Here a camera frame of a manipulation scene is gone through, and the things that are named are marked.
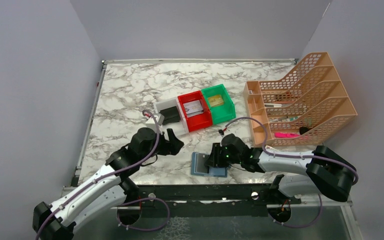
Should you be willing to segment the blue card holder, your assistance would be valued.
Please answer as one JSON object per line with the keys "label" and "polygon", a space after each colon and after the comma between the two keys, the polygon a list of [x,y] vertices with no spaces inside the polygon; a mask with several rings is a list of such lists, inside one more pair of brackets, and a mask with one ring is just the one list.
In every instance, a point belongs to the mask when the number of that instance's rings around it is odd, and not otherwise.
{"label": "blue card holder", "polygon": [[220,177],[226,178],[228,176],[228,169],[226,167],[209,167],[209,174],[205,175],[193,175],[193,176],[202,176],[202,177]]}

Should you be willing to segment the black VIP credit card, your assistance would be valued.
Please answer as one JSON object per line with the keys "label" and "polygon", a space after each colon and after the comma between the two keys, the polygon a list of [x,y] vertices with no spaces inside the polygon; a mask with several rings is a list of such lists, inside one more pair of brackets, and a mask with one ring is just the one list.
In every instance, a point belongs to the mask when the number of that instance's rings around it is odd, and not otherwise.
{"label": "black VIP credit card", "polygon": [[207,175],[210,169],[205,165],[208,154],[193,152],[191,158],[191,174],[192,175]]}

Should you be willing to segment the gold credit card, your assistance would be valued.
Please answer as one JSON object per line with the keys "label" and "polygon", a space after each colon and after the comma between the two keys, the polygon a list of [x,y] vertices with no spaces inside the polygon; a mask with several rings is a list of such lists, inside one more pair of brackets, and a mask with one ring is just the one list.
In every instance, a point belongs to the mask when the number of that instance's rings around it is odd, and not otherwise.
{"label": "gold credit card", "polygon": [[211,108],[222,106],[225,103],[221,94],[210,96],[207,100]]}

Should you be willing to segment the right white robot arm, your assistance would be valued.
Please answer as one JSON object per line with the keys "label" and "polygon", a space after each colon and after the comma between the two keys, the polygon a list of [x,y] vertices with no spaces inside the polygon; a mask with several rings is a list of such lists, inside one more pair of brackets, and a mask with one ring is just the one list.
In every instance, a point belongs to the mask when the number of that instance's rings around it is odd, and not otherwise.
{"label": "right white robot arm", "polygon": [[205,159],[207,167],[226,168],[239,164],[247,172],[280,172],[274,192],[282,198],[322,194],[346,202],[357,179],[357,169],[324,145],[313,151],[284,152],[271,147],[249,147],[234,134],[212,145]]}

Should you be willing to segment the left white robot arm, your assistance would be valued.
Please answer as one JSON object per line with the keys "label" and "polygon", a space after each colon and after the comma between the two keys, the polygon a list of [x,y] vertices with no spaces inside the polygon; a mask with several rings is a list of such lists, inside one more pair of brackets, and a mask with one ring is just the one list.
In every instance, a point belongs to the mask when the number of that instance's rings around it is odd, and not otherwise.
{"label": "left white robot arm", "polygon": [[177,155],[184,143],[173,130],[166,133],[140,128],[130,143],[113,152],[96,173],[67,195],[33,210],[32,228],[37,240],[71,240],[75,232],[101,210],[143,201],[130,179],[153,156]]}

